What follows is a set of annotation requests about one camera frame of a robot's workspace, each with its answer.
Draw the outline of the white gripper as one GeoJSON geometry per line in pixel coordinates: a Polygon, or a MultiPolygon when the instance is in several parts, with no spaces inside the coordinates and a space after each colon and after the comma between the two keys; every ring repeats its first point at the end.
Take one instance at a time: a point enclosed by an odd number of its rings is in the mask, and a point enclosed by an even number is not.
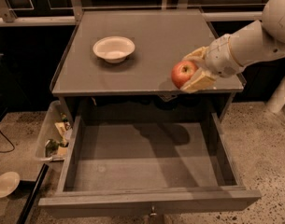
{"type": "Polygon", "coordinates": [[[182,61],[192,63],[199,68],[180,88],[187,93],[212,86],[216,82],[216,76],[231,77],[244,70],[231,52],[229,34],[217,38],[208,47],[201,47],[185,55],[182,61]]]}

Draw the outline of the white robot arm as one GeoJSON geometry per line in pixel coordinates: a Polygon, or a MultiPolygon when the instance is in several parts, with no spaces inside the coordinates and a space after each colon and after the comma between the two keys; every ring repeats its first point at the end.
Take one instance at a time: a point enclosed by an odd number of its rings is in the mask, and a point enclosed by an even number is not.
{"type": "Polygon", "coordinates": [[[285,58],[285,0],[269,0],[259,20],[186,55],[184,59],[198,69],[180,89],[201,91],[220,77],[232,77],[255,63],[281,58],[285,58]]]}

